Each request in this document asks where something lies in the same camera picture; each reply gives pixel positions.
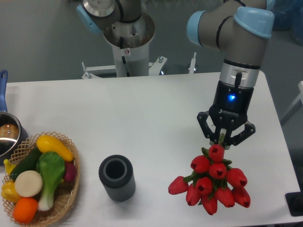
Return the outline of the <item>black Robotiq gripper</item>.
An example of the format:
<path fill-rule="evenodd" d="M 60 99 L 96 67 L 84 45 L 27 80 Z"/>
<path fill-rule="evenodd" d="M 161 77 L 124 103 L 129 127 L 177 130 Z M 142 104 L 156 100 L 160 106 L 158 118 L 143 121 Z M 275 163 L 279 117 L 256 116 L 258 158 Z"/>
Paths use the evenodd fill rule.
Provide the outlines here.
<path fill-rule="evenodd" d="M 197 115 L 201 130 L 205 138 L 210 140 L 210 145 L 219 143 L 222 129 L 226 130 L 225 149 L 239 145 L 256 132 L 255 125 L 248 121 L 247 116 L 253 91 L 252 87 L 236 87 L 218 82 L 213 105 L 209 111 Z M 209 116 L 215 125 L 214 131 L 207 123 Z"/>

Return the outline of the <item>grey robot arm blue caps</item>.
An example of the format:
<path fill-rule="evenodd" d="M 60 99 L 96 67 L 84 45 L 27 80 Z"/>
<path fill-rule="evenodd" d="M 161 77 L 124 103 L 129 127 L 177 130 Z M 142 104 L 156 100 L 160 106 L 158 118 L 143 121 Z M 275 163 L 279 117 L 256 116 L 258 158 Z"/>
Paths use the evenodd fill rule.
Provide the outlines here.
<path fill-rule="evenodd" d="M 247 111 L 271 38 L 272 0 L 226 0 L 217 9 L 195 12 L 187 22 L 188 39 L 225 52 L 214 102 L 197 116 L 211 144 L 238 145 L 255 133 Z M 112 46 L 118 77 L 149 76 L 152 18 L 138 0 L 83 0 L 76 8 L 84 26 L 102 33 Z"/>

